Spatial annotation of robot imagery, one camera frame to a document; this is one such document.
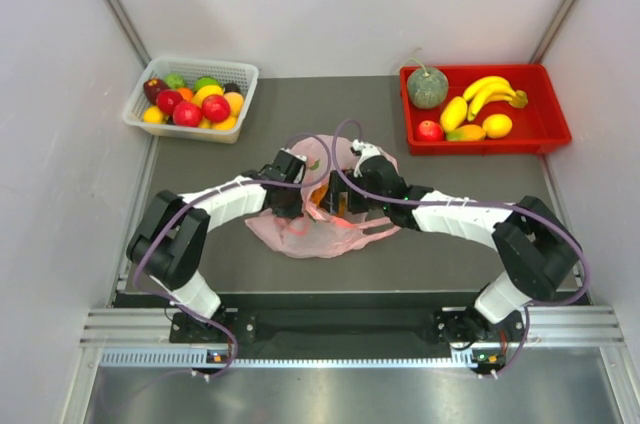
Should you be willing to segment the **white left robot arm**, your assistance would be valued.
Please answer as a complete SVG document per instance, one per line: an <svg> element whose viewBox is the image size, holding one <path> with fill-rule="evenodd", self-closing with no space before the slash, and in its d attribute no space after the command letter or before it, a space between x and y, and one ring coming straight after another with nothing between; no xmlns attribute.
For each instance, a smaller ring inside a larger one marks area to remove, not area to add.
<svg viewBox="0 0 640 424"><path fill-rule="evenodd" d="M127 259L193 316L205 340L226 331L221 299L199 272L207 235L245 215L264 210L278 217L302 215L301 184L307 159L281 149L273 162L222 185L190 194L157 193L126 248Z"/></svg>

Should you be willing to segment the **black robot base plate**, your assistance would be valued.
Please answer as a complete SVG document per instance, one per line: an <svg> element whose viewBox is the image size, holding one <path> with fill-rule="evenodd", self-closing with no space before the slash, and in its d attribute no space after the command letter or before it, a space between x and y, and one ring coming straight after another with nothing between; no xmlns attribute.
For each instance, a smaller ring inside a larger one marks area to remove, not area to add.
<svg viewBox="0 0 640 424"><path fill-rule="evenodd" d="M492 324L472 309L476 297L473 292L227 293L210 319L245 348L293 336L363 336L427 346L521 340L519 312Z"/></svg>

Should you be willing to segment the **yellow mango in tray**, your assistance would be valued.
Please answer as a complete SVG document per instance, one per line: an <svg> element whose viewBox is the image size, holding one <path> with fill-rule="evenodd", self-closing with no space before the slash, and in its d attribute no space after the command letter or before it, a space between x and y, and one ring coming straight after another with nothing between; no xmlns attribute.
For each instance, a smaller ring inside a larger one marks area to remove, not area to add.
<svg viewBox="0 0 640 424"><path fill-rule="evenodd" d="M457 129L467 117L468 103L461 97L452 98L440 115L440 126L445 133Z"/></svg>

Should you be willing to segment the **small orange in basket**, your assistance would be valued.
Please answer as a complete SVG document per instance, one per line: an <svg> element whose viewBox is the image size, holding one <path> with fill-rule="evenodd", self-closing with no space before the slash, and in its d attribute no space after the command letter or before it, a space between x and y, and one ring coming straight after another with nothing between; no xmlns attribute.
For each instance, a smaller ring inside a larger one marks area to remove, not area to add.
<svg viewBox="0 0 640 424"><path fill-rule="evenodd" d="M184 100L191 101L193 99L194 93L187 87L178 88L177 92L182 96Z"/></svg>

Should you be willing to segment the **green lime in basket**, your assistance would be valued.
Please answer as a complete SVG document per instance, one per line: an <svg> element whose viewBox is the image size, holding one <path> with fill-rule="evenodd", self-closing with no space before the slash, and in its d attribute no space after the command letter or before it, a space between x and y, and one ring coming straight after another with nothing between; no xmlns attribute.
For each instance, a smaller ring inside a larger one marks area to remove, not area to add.
<svg viewBox="0 0 640 424"><path fill-rule="evenodd" d="M170 89L180 89L188 86L185 78L177 73L169 73L164 77L164 82Z"/></svg>

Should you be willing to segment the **red apple middle in basket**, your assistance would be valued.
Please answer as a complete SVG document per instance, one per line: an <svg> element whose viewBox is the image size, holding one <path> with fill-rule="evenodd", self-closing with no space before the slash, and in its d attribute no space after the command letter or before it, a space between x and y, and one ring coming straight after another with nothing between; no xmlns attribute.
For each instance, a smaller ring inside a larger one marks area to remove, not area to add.
<svg viewBox="0 0 640 424"><path fill-rule="evenodd" d="M175 106L172 119L177 126L198 127L202 120L202 111L196 104L183 100Z"/></svg>

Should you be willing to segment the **yellow lemon in tray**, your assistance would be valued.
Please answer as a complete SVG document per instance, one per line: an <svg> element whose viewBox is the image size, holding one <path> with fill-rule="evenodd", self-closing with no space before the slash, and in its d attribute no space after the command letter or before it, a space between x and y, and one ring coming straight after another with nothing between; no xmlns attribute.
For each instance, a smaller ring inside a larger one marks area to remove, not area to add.
<svg viewBox="0 0 640 424"><path fill-rule="evenodd" d="M513 128L511 118L506 114L493 114L482 123L486 137L489 139L501 139L506 137Z"/></svg>

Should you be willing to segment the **white perforated plastic basket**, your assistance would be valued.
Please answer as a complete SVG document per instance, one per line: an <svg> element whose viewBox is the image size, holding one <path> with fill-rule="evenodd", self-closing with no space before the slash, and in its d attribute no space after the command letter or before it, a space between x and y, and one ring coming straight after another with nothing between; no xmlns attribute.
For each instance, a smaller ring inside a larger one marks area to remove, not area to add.
<svg viewBox="0 0 640 424"><path fill-rule="evenodd" d="M258 68L251 64L156 58L139 78L122 118L158 137L233 144L258 75Z"/></svg>

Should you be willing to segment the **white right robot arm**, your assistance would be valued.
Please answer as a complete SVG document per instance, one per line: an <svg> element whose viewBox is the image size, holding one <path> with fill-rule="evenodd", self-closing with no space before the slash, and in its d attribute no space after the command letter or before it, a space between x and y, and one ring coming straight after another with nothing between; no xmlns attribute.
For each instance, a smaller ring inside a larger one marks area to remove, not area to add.
<svg viewBox="0 0 640 424"><path fill-rule="evenodd" d="M331 171L323 201L355 214L381 211L399 228L440 233L494 250L502 273L479 291L462 317L463 338L487 340L504 320L532 301L549 301L579 261L579 246L540 199L485 207L431 187L409 185L381 155L361 155L355 168Z"/></svg>

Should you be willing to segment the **red apple right in basket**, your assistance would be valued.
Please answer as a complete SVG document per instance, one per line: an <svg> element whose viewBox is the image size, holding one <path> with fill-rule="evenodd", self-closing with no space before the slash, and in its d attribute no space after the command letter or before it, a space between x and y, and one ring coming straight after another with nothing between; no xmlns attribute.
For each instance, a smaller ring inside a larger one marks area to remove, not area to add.
<svg viewBox="0 0 640 424"><path fill-rule="evenodd" d="M201 104L203 116L212 123L220 123L231 116L231 107L223 95L209 95Z"/></svg>

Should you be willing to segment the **green apple in basket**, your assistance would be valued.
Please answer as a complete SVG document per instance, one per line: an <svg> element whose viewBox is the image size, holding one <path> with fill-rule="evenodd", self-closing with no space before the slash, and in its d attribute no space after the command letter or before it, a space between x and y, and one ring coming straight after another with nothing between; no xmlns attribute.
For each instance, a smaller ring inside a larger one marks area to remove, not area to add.
<svg viewBox="0 0 640 424"><path fill-rule="evenodd" d="M194 91L198 92L203 87L211 86L211 85L220 86L220 83L217 79L213 78L212 76L201 76L194 83Z"/></svg>

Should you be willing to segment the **pink translucent plastic bag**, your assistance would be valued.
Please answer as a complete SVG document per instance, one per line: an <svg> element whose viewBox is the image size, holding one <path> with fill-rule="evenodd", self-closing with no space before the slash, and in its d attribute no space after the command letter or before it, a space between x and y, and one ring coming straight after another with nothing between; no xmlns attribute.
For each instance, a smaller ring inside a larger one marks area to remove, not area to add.
<svg viewBox="0 0 640 424"><path fill-rule="evenodd" d="M328 184L328 169L336 165L344 171L353 168L356 157L345 138L329 135L305 137L292 146L296 154L308 158L304 187L301 189L302 215L296 219L276 217L265 210L245 220L245 225L271 250L296 259L335 258L349 251L388 238L399 231L387 217L376 217L371 211L342 218L325 214L325 219L313 219L308 213L311 192Z"/></svg>

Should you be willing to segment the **orange spiky pineapple fruit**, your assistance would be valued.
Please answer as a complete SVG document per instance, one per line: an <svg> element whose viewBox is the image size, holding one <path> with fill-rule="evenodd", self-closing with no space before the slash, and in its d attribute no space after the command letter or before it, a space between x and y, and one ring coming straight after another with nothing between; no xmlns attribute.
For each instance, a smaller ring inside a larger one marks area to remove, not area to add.
<svg viewBox="0 0 640 424"><path fill-rule="evenodd" d="M308 213L313 219L325 219L325 214L330 215L323 209L323 197L327 191L327 184L314 189L308 199Z"/></svg>

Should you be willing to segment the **green netted melon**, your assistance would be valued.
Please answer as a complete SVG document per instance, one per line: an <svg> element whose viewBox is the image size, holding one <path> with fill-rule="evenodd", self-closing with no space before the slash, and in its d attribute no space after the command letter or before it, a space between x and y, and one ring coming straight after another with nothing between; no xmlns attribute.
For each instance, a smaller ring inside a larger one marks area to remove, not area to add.
<svg viewBox="0 0 640 424"><path fill-rule="evenodd" d="M416 108L434 109L445 101L449 91L449 81L440 69L426 66L418 58L421 50L421 47L415 47L406 61L406 64L417 65L407 78L408 96Z"/></svg>

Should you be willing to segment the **yellow banana in basket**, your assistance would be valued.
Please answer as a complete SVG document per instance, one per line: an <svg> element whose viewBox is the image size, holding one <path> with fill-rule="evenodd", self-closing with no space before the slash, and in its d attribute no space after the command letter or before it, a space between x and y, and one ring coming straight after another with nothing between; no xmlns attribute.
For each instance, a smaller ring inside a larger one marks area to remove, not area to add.
<svg viewBox="0 0 640 424"><path fill-rule="evenodd" d="M193 104L195 104L196 106L200 107L203 103L203 101L212 95L223 95L224 94L224 90L222 87L220 86L206 86L203 87L200 91L195 92L193 99L191 100L191 102Z"/></svg>

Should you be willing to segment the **red plastic tray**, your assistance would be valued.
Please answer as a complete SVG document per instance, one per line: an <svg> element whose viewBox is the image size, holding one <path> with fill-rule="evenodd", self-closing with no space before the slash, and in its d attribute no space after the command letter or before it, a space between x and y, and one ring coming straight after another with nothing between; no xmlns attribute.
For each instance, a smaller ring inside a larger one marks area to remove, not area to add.
<svg viewBox="0 0 640 424"><path fill-rule="evenodd" d="M424 120L437 122L439 107L422 110L413 105L409 97L407 80L416 66L404 66L399 71L400 95L403 102L405 134L409 153L426 155L546 155L567 145L571 133L546 69L541 65L451 65L440 70L449 81L449 99L463 93L475 80L497 75L505 78L517 90L527 94L529 104L519 110L506 102L494 102L483 109L475 123L480 125L493 113L508 115L513 122L512 131L501 139L449 142L426 141L419 136L419 124Z"/></svg>

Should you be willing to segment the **dark fruit back in basket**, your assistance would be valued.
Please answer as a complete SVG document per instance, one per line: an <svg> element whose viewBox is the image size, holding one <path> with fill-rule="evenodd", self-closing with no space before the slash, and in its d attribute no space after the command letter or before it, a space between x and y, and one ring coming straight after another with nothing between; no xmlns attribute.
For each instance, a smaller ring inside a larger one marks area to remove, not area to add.
<svg viewBox="0 0 640 424"><path fill-rule="evenodd" d="M223 90L224 90L224 93L237 93L237 94L242 93L241 87L234 82L226 83L223 86Z"/></svg>

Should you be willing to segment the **yellow fruit front in basket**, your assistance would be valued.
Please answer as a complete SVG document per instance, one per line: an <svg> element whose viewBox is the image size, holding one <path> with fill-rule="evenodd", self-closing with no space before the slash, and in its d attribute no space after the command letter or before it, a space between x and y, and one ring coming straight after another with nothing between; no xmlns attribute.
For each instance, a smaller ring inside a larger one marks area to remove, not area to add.
<svg viewBox="0 0 640 424"><path fill-rule="evenodd" d="M211 129L216 131L230 131L233 130L237 125L237 118L234 116L229 116L224 121L215 122L212 124Z"/></svg>

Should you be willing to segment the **dark red fruit in basket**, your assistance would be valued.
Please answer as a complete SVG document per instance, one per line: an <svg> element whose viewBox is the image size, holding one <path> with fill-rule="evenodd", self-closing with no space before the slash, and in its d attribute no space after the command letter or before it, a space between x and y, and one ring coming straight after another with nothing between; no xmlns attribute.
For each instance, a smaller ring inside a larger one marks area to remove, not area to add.
<svg viewBox="0 0 640 424"><path fill-rule="evenodd" d="M170 89L166 82L159 78L151 78L146 80L143 83L142 88L147 101L151 105L156 104L156 99L160 92Z"/></svg>

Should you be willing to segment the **yellow lemon in basket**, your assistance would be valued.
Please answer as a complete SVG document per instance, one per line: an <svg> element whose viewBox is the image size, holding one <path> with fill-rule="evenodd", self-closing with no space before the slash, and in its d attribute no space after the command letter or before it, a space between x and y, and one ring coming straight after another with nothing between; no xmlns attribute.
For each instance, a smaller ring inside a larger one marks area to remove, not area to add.
<svg viewBox="0 0 640 424"><path fill-rule="evenodd" d="M164 124L166 116L157 106L149 106L142 115L142 121L148 124Z"/></svg>

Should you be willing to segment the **red apple in basket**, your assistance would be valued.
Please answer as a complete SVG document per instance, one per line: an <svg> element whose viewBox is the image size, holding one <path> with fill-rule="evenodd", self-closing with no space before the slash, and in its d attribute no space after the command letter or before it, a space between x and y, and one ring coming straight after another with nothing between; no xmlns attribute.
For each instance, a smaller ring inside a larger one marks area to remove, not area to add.
<svg viewBox="0 0 640 424"><path fill-rule="evenodd" d="M223 95L209 95L201 104L203 116L212 123L220 123L231 116L231 107Z"/></svg>
<svg viewBox="0 0 640 424"><path fill-rule="evenodd" d="M202 120L202 111L196 104L183 100L175 106L172 119L177 126L198 127Z"/></svg>
<svg viewBox="0 0 640 424"><path fill-rule="evenodd" d="M172 116L175 107L183 101L183 96L176 90L165 89L160 91L155 100L155 105L166 116Z"/></svg>

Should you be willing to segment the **red apple left in basket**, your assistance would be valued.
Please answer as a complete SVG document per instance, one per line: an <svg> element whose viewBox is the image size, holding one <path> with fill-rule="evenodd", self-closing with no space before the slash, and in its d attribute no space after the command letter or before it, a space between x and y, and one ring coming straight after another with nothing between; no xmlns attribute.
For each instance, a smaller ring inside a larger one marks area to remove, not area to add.
<svg viewBox="0 0 640 424"><path fill-rule="evenodd" d="M183 101L183 96L176 90L165 89L160 91L155 100L155 105L166 116L172 116L175 107Z"/></svg>

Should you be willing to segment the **red apple in tray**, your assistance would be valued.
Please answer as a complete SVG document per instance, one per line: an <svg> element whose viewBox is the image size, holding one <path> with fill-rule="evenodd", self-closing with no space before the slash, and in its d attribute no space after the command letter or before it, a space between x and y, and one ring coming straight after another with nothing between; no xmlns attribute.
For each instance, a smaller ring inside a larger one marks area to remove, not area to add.
<svg viewBox="0 0 640 424"><path fill-rule="evenodd" d="M445 133L439 123L423 120L417 126L416 138L422 142L438 142L445 139Z"/></svg>

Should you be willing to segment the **yellow banana bunch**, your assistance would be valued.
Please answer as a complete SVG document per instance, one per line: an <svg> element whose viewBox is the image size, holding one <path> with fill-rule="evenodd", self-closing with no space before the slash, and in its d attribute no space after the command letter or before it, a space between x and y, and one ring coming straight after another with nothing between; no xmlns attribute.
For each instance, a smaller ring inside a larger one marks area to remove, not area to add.
<svg viewBox="0 0 640 424"><path fill-rule="evenodd" d="M486 76L471 83L463 92L467 102L467 120L473 122L480 111L493 102L507 102L511 107L522 109L528 105L528 96L523 90L515 90L500 76Z"/></svg>

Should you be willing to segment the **orange green mango in tray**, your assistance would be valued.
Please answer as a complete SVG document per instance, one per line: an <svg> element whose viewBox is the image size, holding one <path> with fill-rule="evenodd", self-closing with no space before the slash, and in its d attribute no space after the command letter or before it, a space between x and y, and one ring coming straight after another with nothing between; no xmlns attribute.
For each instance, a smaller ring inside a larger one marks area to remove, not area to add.
<svg viewBox="0 0 640 424"><path fill-rule="evenodd" d="M485 130L475 124L462 125L446 134L446 140L449 142L477 142L485 138Z"/></svg>

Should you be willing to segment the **orange peach in basket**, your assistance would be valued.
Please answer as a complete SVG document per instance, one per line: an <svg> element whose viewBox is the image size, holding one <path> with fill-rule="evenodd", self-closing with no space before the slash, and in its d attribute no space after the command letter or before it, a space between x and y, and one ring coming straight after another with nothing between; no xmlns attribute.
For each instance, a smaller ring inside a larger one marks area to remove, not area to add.
<svg viewBox="0 0 640 424"><path fill-rule="evenodd" d="M244 96L239 92L227 92L224 94L224 98L229 104L230 115L238 118L245 102Z"/></svg>

